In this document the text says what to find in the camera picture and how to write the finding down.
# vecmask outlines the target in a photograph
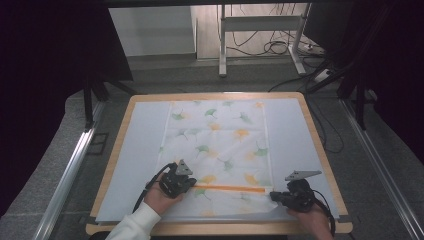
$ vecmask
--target sleeve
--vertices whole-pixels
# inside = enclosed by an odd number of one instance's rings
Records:
[[[106,240],[149,239],[150,231],[160,219],[161,217],[149,205],[142,202],[137,211],[124,217]]]

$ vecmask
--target metal rail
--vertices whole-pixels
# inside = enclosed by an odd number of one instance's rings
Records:
[[[71,159],[66,166],[66,169],[60,179],[60,182],[53,194],[53,197],[50,200],[49,205],[47,206],[46,211],[44,212],[43,218],[41,219],[37,230],[33,236],[33,239],[41,240],[48,239],[50,234],[53,231],[53,228],[56,224],[57,218],[60,215],[62,207],[68,197],[69,191],[71,190],[72,184],[75,180],[75,177],[78,173],[79,167],[84,159],[85,153],[88,149],[88,145],[93,137],[93,134],[98,125],[98,120],[100,115],[103,112],[105,103],[98,102],[94,109],[94,124],[93,127],[87,131],[83,132],[75,150],[71,156]]]
[[[354,114],[355,111],[353,110],[349,100],[340,100],[340,103],[345,110],[346,115],[351,125],[353,126],[353,129],[355,130],[355,133],[357,134],[362,146],[364,147],[375,172],[386,189],[390,200],[393,202],[393,205],[395,206],[400,218],[411,235],[411,238],[414,240],[424,239],[424,232],[417,220],[417,217],[401,193],[400,189],[396,185],[394,179],[390,175],[389,170],[384,164],[384,160],[381,158],[367,132],[362,130],[361,126],[359,126],[357,123]]]

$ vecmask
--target table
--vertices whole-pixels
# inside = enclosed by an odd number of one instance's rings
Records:
[[[111,182],[113,171],[117,164],[123,140],[128,129],[132,111],[137,102],[155,101],[190,101],[190,100],[248,100],[248,99],[284,99],[295,98],[299,101],[305,117],[314,146],[324,169],[324,174],[330,184],[340,219],[336,222],[337,233],[349,233],[353,225],[349,221],[343,221],[348,216],[343,198],[333,176],[328,159],[321,145],[317,130],[314,126],[311,114],[302,94],[296,92],[280,93],[195,93],[195,94],[159,94],[159,95],[136,95],[128,104],[124,119],[118,132],[108,166],[106,168],[102,183],[100,185],[96,200],[94,202],[90,217],[94,219],[100,209],[108,186]],[[99,231],[111,231],[114,226],[100,226],[95,223],[86,225],[86,231],[92,235]],[[248,223],[158,223],[152,230],[152,236],[177,236],[177,235],[290,235],[303,234],[305,231],[296,221],[281,222],[248,222]]]

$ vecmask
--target human hand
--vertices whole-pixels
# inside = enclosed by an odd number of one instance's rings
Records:
[[[293,209],[287,209],[287,213],[296,217],[302,226],[312,234],[317,240],[332,240],[328,218],[324,211],[316,204],[307,213],[296,212]]]
[[[183,199],[183,194],[178,195],[176,198],[170,198],[162,192],[159,186],[159,180],[162,178],[163,173],[159,175],[158,180],[150,188],[144,197],[144,202],[149,205],[157,214],[162,215],[175,203]]]

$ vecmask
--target white wall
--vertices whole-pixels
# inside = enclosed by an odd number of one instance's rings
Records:
[[[190,6],[109,9],[126,56],[195,52]]]

